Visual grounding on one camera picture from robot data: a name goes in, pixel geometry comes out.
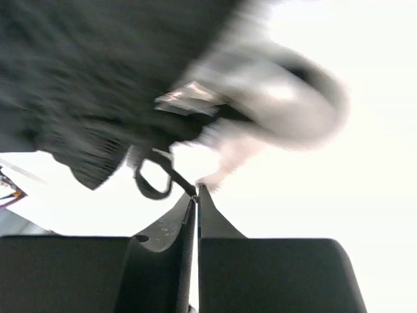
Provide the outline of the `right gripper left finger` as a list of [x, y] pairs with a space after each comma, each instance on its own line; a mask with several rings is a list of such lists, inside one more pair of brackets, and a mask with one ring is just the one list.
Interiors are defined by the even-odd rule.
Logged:
[[133, 236], [115, 305], [118, 313], [189, 311], [195, 203], [187, 194]]

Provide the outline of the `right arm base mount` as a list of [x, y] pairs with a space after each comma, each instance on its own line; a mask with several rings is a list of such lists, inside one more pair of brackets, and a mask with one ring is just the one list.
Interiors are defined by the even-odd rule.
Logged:
[[13, 180], [3, 173], [1, 167], [1, 209], [7, 209], [12, 204], [27, 197], [24, 192]]

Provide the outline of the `black trousers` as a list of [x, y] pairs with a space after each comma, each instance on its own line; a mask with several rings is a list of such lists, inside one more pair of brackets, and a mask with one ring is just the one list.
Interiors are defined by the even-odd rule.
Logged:
[[212, 122], [156, 108], [238, 1], [2, 1], [1, 151], [51, 154], [89, 189], [136, 147], [189, 196], [170, 147]]

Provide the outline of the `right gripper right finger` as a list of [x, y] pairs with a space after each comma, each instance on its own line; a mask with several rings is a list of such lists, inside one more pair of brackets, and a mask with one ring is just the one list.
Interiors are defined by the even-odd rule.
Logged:
[[250, 239], [199, 188], [200, 312], [365, 312], [351, 261], [332, 239]]

